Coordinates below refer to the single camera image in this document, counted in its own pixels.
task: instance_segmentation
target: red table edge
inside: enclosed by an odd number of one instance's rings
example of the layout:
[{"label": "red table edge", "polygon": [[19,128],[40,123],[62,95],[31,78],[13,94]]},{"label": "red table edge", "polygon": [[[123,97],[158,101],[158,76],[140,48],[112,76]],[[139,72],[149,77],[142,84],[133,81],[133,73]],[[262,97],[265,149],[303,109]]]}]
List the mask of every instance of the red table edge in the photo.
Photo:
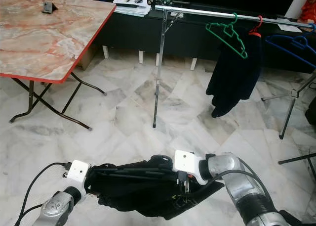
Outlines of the red table edge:
[{"label": "red table edge", "polygon": [[73,65],[71,66],[71,68],[69,69],[68,73],[65,75],[65,77],[61,80],[50,80],[50,79],[41,79],[41,78],[34,78],[34,77],[27,77],[27,76],[21,76],[21,75],[15,75],[15,74],[4,74],[4,73],[0,73],[0,76],[3,77],[9,77],[9,78],[14,78],[14,79],[25,79],[25,80],[30,80],[30,81],[37,81],[37,82],[44,82],[44,83],[51,83],[51,84],[62,84],[63,82],[65,82],[68,78],[68,76],[71,74],[71,72],[74,70],[74,68],[76,67],[76,65],[79,63],[79,61],[81,60],[81,58],[83,57],[83,55],[85,54],[86,50],[90,47],[91,43],[94,41],[95,37],[99,34],[99,32],[101,31],[101,29],[104,27],[104,25],[106,24],[106,22],[108,21],[108,19],[112,16],[114,10],[116,9],[116,5],[113,7],[112,11],[109,13],[109,15],[107,16],[107,18],[104,20],[104,22],[101,24],[101,26],[99,27],[99,29],[96,31],[96,33],[94,34],[94,36],[91,38],[91,40],[88,42],[88,44],[85,46],[85,48],[83,49],[83,51],[81,52],[81,54],[79,55],[79,57],[75,60],[75,62],[73,63]]}]

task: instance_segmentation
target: green hanger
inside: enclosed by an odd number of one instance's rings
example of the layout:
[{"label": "green hanger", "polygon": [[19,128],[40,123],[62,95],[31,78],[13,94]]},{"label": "green hanger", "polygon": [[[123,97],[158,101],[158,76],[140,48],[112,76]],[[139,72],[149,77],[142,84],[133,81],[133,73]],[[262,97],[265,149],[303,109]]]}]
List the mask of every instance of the green hanger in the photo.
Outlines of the green hanger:
[{"label": "green hanger", "polygon": [[[223,23],[214,22],[214,23],[209,23],[209,24],[207,24],[205,28],[206,28],[210,33],[212,33],[214,36],[216,36],[218,39],[220,39],[222,42],[224,42],[226,45],[228,45],[233,51],[235,51],[237,54],[239,54],[243,59],[246,59],[246,58],[248,58],[248,54],[247,54],[247,52],[246,52],[246,50],[245,50],[245,46],[244,46],[242,40],[239,38],[238,33],[234,30],[234,26],[233,26],[233,25],[237,22],[237,20],[238,20],[238,15],[237,15],[235,12],[233,13],[233,15],[236,16],[235,21],[231,22],[231,23],[228,24],[228,25],[227,25],[227,24],[223,24]],[[232,47],[230,44],[228,44],[227,41],[225,41],[223,38],[221,38],[219,35],[217,35],[215,32],[213,32],[211,29],[212,29],[212,27],[214,27],[214,26],[216,26],[216,27],[223,27],[223,28],[224,28],[224,30],[223,30],[224,34],[227,35],[227,36],[230,37],[230,38],[232,38],[233,36],[235,36],[236,39],[237,39],[237,41],[240,43],[241,52],[238,51],[238,50],[236,50],[234,47]],[[226,31],[226,29],[230,29],[230,31],[231,31],[232,33],[231,33],[231,34],[228,33],[228,32]]]}]

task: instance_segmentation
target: marble-pattern tabletop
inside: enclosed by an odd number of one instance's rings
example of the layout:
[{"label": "marble-pattern tabletop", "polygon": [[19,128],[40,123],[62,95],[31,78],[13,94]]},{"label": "marble-pattern tabletop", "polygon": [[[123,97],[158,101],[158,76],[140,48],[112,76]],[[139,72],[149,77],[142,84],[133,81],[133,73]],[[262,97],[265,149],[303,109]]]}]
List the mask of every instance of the marble-pattern tabletop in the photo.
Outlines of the marble-pattern tabletop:
[{"label": "marble-pattern tabletop", "polygon": [[[42,13],[44,1],[58,10]],[[0,0],[0,76],[63,83],[114,9],[90,0]]]}]

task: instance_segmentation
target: papers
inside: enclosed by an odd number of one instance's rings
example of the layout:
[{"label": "papers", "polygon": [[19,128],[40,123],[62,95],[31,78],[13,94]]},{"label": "papers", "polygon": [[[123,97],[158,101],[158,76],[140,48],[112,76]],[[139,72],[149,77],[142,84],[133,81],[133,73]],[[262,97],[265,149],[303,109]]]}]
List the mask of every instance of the papers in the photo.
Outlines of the papers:
[{"label": "papers", "polygon": [[151,7],[147,4],[147,0],[143,0],[140,3],[135,3],[135,0],[114,0],[113,3],[117,4],[115,12],[127,14],[131,16],[144,17],[147,15]]},{"label": "papers", "polygon": [[[285,21],[285,22],[289,22],[289,20],[285,19],[285,18],[278,18],[277,20],[279,21]],[[288,31],[288,32],[302,32],[299,28],[297,27],[293,27],[293,26],[286,26],[286,25],[280,25],[278,24],[278,26],[280,27],[281,30],[283,31]]]}]

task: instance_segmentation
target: plastic hanger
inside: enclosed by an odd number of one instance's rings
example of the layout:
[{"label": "plastic hanger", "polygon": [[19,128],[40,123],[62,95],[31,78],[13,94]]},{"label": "plastic hanger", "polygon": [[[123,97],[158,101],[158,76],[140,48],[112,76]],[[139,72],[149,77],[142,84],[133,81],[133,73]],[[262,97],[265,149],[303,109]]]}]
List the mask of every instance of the plastic hanger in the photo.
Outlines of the plastic hanger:
[{"label": "plastic hanger", "polygon": [[[223,23],[209,23],[206,25],[206,29],[212,33],[214,36],[216,36],[218,39],[220,39],[223,43],[225,43],[226,45],[228,45],[233,51],[235,51],[237,54],[239,54],[243,59],[248,58],[248,54],[245,50],[245,46],[242,42],[242,40],[239,38],[238,33],[234,30],[234,24],[237,22],[238,20],[238,15],[236,13],[233,13],[233,15],[236,16],[235,21],[231,22],[230,24],[223,24]],[[212,29],[214,27],[221,27],[223,28],[223,32],[226,36],[233,38],[236,37],[236,40],[238,41],[238,43],[240,44],[240,48],[241,51],[236,50],[232,45],[230,45],[227,41],[224,40],[224,38],[220,37],[218,34],[216,34],[215,32],[212,31]]]},{"label": "plastic hanger", "polygon": [[316,25],[311,23],[310,25],[313,26],[313,30],[311,32],[308,32],[308,33],[305,33],[301,36],[298,36],[298,37],[290,37],[290,36],[283,36],[283,35],[273,35],[273,36],[268,36],[266,37],[266,42],[270,45],[273,45],[291,55],[293,55],[294,57],[300,59],[301,61],[311,65],[312,67],[314,67],[316,69],[316,63],[313,62],[311,63],[310,61],[308,60],[305,60],[304,58],[302,58],[301,56],[299,56],[298,54],[295,54],[292,50],[288,50],[287,48],[284,48],[278,44],[276,44],[276,41],[279,39],[283,42],[288,42],[290,43],[292,46],[294,46],[295,48],[298,48],[298,50],[309,50],[313,55],[315,55],[315,59],[316,60],[316,51],[310,47],[308,45],[308,40],[306,39],[306,36],[309,36],[311,34],[314,34],[315,32],[315,29],[316,29]]},{"label": "plastic hanger", "polygon": [[254,36],[261,37],[261,34],[258,33],[258,29],[261,27],[261,25],[263,23],[263,17],[261,15],[259,15],[258,17],[260,18],[260,23],[259,23],[259,25],[255,26],[254,28],[252,28],[249,31],[249,35],[254,35]]}]

